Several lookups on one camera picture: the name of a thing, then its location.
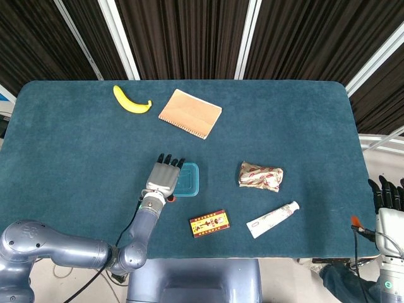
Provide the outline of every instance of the jeans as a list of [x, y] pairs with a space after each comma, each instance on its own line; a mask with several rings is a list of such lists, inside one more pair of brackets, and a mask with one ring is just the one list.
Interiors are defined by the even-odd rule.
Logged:
[[[323, 285], [343, 303], [365, 303], [359, 279], [342, 263], [328, 265], [320, 271]], [[369, 303], [380, 303], [380, 283], [365, 281], [362, 283]]]

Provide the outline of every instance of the spiral notebook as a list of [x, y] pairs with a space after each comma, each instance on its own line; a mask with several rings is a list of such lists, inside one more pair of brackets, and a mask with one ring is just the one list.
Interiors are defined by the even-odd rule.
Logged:
[[221, 113], [221, 107], [175, 90], [158, 118], [205, 140]]

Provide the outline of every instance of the black cable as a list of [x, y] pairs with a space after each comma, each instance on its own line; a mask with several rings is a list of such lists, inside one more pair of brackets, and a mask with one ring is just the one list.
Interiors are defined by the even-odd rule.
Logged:
[[115, 282], [114, 279], [111, 278], [111, 276], [108, 274], [108, 271], [106, 271], [106, 273], [107, 273], [108, 279], [109, 279], [113, 284], [118, 285], [118, 286], [120, 286], [120, 287], [128, 287], [129, 284], [119, 284], [119, 283]]
[[356, 271], [356, 274], [357, 274], [358, 279], [359, 279], [360, 288], [362, 289], [362, 293], [364, 294], [365, 302], [369, 303], [369, 301], [367, 300], [367, 297], [366, 297], [365, 287], [364, 287], [363, 281], [360, 278], [360, 274], [359, 274], [359, 267], [358, 267], [358, 238], [357, 238], [357, 235], [356, 235], [357, 229], [355, 229], [355, 228], [357, 228], [357, 227], [352, 227], [353, 237], [355, 238], [355, 267], [356, 267], [355, 271]]
[[111, 260], [112, 255], [110, 254], [110, 256], [108, 257], [107, 261], [105, 262], [105, 264], [103, 265], [103, 267], [98, 271], [98, 273], [96, 273], [91, 279], [90, 281], [88, 281], [83, 287], [81, 287], [74, 295], [72, 295], [70, 298], [68, 298], [66, 301], [64, 301], [64, 303], [69, 303], [72, 300], [74, 300], [75, 297], [77, 297], [78, 295], [80, 295], [88, 286], [90, 286], [91, 283], [94, 282], [95, 279], [98, 278], [99, 275], [101, 275], [101, 272], [106, 269], [106, 267], [109, 264], [109, 261]]
[[122, 238], [123, 234], [125, 233], [125, 231], [127, 231], [128, 228], [130, 228], [130, 226], [132, 225], [133, 220], [134, 220], [134, 218], [136, 216], [136, 213], [138, 212], [138, 209], [139, 209], [139, 206], [140, 206], [142, 200], [143, 200], [143, 197], [139, 197], [138, 205], [136, 205], [136, 209], [134, 210], [133, 217], [132, 217], [131, 221], [129, 222], [128, 226], [125, 227], [125, 229], [121, 232], [121, 234], [118, 237], [118, 240], [116, 240], [116, 242], [115, 242], [116, 247], [118, 246], [119, 242], [121, 241], [121, 238]]

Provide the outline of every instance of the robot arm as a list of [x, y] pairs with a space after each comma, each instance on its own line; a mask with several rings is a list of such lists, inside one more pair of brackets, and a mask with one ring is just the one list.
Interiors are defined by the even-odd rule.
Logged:
[[146, 262], [149, 238], [166, 199], [172, 198], [184, 159], [161, 154], [146, 184], [143, 201], [129, 228], [132, 241], [117, 250], [101, 240], [62, 234], [44, 223], [22, 220], [12, 223], [1, 235], [0, 303], [34, 302], [28, 278], [38, 256], [51, 258], [60, 266], [104, 267], [117, 275], [140, 268]]
[[404, 299], [404, 190], [379, 176], [382, 190], [372, 180], [369, 185], [376, 209], [376, 245], [382, 255], [380, 268], [381, 302]]

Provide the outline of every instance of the yellow banana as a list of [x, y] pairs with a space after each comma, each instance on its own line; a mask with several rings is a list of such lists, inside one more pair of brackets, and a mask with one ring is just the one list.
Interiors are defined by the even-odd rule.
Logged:
[[116, 100], [118, 100], [119, 104], [128, 112], [134, 112], [135, 114], [143, 114], [147, 112], [150, 109], [150, 107], [152, 107], [151, 100], [148, 101], [148, 104], [137, 104], [134, 103], [133, 101], [130, 101], [130, 99], [127, 98], [127, 96], [124, 94], [121, 88], [117, 85], [114, 85], [114, 95]]

